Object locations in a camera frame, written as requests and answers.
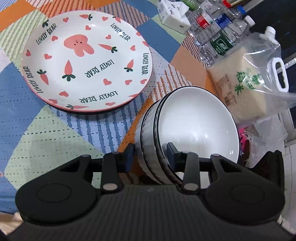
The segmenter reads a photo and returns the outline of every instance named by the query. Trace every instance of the white plastic handle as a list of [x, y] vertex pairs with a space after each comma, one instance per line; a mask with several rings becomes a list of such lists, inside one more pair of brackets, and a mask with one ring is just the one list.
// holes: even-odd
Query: white plastic handle
[[[282, 70], [282, 75], [283, 75], [283, 79], [284, 79], [284, 83], [285, 83], [285, 88], [281, 87], [281, 84], [279, 82], [279, 78], [277, 76], [277, 72], [276, 72], [276, 63], [280, 63], [281, 65], [281, 70]], [[288, 83], [288, 77], [287, 77], [287, 73], [286, 73], [286, 69], [285, 69], [285, 64], [283, 62], [283, 60], [279, 57], [273, 58], [272, 63], [271, 63], [271, 68], [272, 71], [274, 72], [274, 76], [276, 78], [276, 86], [279, 89], [279, 91], [281, 92], [288, 92], [289, 90], [289, 83]]]

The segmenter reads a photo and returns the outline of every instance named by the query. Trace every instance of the decorated plate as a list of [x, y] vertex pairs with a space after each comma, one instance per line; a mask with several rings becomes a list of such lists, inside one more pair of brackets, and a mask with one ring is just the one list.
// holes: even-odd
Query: decorated plate
[[72, 112], [100, 112], [141, 92], [152, 58], [141, 34], [122, 19], [73, 11], [36, 28], [25, 45], [22, 71], [46, 103]]

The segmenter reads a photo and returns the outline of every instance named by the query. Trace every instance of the red bottle cap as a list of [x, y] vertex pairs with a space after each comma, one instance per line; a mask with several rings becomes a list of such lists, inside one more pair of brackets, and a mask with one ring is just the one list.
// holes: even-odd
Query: red bottle cap
[[226, 0], [223, 0], [222, 3], [225, 5], [225, 7], [230, 8], [231, 5], [229, 2], [227, 2]]

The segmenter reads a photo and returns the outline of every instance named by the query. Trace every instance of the patchwork tablecloth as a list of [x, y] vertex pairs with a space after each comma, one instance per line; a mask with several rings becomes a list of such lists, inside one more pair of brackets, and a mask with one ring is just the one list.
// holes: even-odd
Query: patchwork tablecloth
[[[153, 71], [142, 93], [124, 107], [99, 115], [69, 114], [49, 107], [20, 73], [31, 32], [46, 19], [74, 10], [113, 14], [135, 27], [150, 46]], [[161, 24], [153, 0], [0, 0], [0, 211], [14, 213], [15, 193], [24, 183], [81, 154], [101, 157], [133, 142], [147, 108], [185, 85], [213, 91], [190, 36]], [[121, 174], [137, 183], [143, 173]], [[98, 187], [100, 173], [94, 174]]]

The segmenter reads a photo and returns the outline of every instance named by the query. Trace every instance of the tissue box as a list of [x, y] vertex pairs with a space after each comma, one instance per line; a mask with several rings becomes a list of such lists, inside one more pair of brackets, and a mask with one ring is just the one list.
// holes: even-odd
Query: tissue box
[[185, 13], [189, 9], [185, 3], [158, 0], [156, 7], [163, 25], [179, 33], [186, 33], [186, 30], [190, 27], [190, 23], [185, 16]]

